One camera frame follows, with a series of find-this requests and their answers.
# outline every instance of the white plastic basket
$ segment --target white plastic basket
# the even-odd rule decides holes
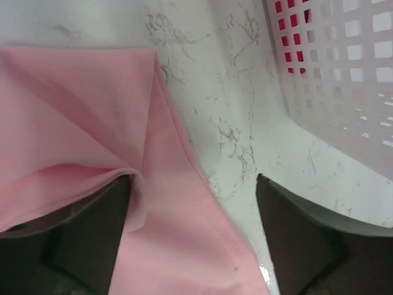
[[[269,0],[290,116],[393,179],[393,0]]]

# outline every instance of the marble surface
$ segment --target marble surface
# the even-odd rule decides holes
[[[391,182],[288,118],[261,0],[3,0],[0,43],[155,47],[206,177],[272,295],[257,173],[341,214],[393,226]]]

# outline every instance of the red object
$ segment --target red object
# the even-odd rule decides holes
[[[309,23],[311,21],[311,9],[305,10],[305,22]]]
[[[279,14],[282,12],[281,1],[276,2],[276,12]]]
[[[287,36],[281,37],[282,40],[282,46],[288,46],[288,38]]]
[[[292,8],[295,6],[295,0],[288,0],[288,8]]]
[[[292,61],[292,58],[290,57],[290,52],[285,53],[285,60],[290,63]]]
[[[292,14],[289,18],[290,18],[290,24],[292,25],[292,27],[297,26],[297,15]]]
[[[303,52],[302,51],[298,51],[298,52],[296,52],[296,54],[297,54],[297,60],[298,61],[304,61]]]
[[[301,44],[301,42],[300,42],[300,34],[294,34],[294,41],[295,41],[295,44],[296,45],[300,45]]]
[[[285,29],[285,21],[284,21],[283,18],[280,19],[280,20],[278,20],[278,26],[279,26],[279,28],[280,28],[280,31],[282,31],[282,30]]]

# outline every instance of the fabric fold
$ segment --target fabric fold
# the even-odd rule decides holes
[[[130,175],[111,295],[268,294],[215,200],[154,50],[0,50],[0,231]]]

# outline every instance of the pink fabric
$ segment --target pink fabric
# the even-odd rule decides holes
[[[0,231],[133,175],[111,295],[268,294],[154,50],[0,50]]]

